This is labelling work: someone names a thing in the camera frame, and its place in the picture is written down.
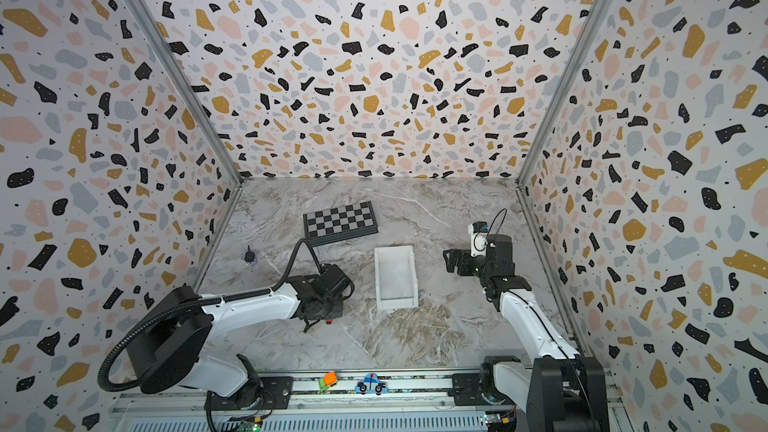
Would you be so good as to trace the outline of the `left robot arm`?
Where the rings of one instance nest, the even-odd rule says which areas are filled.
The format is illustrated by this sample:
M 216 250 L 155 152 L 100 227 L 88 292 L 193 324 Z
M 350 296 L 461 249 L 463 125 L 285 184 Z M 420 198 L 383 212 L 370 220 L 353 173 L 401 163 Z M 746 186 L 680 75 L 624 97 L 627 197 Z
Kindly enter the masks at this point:
M 355 286 L 338 266 L 288 277 L 275 289 L 229 295 L 174 289 L 107 353 L 97 383 L 106 392 L 139 388 L 145 394 L 176 386 L 204 390 L 223 398 L 254 392 L 261 379 L 242 354 L 217 353 L 212 340 L 238 329 L 298 319 L 306 329 L 333 321 Z

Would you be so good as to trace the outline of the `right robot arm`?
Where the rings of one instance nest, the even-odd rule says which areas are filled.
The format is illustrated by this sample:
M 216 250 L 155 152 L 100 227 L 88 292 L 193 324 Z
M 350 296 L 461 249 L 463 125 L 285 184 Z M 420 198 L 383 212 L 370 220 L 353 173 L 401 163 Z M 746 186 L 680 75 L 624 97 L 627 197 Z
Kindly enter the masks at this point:
M 489 356 L 478 383 L 483 400 L 513 406 L 511 419 L 528 431 L 608 431 L 603 367 L 571 346 L 547 317 L 525 278 L 515 272 L 512 239 L 470 232 L 468 249 L 443 252 L 446 271 L 476 277 L 486 300 L 510 323 L 527 354 Z

